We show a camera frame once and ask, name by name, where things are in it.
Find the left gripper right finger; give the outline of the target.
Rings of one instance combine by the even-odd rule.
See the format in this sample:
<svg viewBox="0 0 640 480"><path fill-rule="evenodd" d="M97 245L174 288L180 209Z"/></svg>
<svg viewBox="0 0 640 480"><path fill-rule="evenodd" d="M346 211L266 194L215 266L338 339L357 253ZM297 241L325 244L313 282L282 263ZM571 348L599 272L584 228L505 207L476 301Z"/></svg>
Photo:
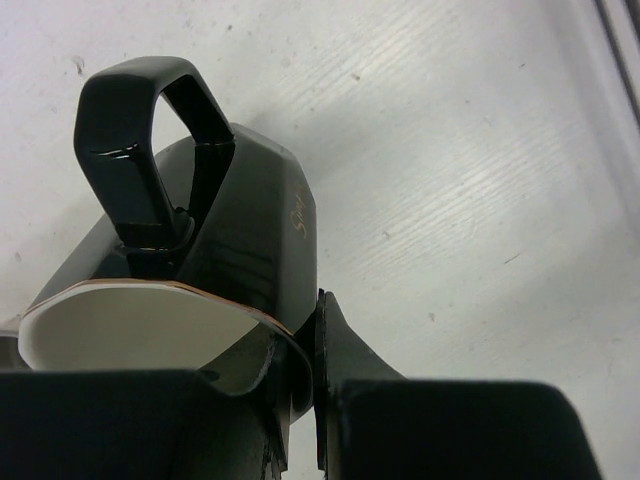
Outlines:
<svg viewBox="0 0 640 480"><path fill-rule="evenodd" d="M599 479L573 405L539 382L408 379L320 292L318 467L328 479Z"/></svg>

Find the metal cup with cream label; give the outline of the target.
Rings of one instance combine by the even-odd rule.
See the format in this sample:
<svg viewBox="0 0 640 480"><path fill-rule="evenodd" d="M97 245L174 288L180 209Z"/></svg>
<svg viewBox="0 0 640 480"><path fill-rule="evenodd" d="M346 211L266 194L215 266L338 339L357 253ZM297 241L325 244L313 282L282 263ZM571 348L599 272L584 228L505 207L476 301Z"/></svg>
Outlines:
<svg viewBox="0 0 640 480"><path fill-rule="evenodd" d="M2 370L24 370L27 368L18 351L18 334L2 330L0 333L0 367Z"/></svg>

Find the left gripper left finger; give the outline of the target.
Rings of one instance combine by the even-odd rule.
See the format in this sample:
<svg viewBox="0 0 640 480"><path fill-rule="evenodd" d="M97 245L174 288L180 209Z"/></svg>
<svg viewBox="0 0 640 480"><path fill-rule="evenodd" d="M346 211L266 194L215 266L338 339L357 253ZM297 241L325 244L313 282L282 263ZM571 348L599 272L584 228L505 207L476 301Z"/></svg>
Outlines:
<svg viewBox="0 0 640 480"><path fill-rule="evenodd" d="M228 395L195 370L1 374L4 479L265 479L286 467L286 350Z"/></svg>

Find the black mug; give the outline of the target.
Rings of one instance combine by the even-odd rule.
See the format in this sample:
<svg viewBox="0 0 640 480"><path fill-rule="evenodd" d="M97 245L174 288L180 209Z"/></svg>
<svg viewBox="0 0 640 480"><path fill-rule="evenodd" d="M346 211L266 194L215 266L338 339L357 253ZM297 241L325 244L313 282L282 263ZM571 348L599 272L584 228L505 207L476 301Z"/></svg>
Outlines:
<svg viewBox="0 0 640 480"><path fill-rule="evenodd" d="M135 58L91 76L74 151L103 215L24 312L35 371L211 371L242 394L277 356L311 406L295 341L317 298L316 205L283 146L229 122L196 67Z"/></svg>

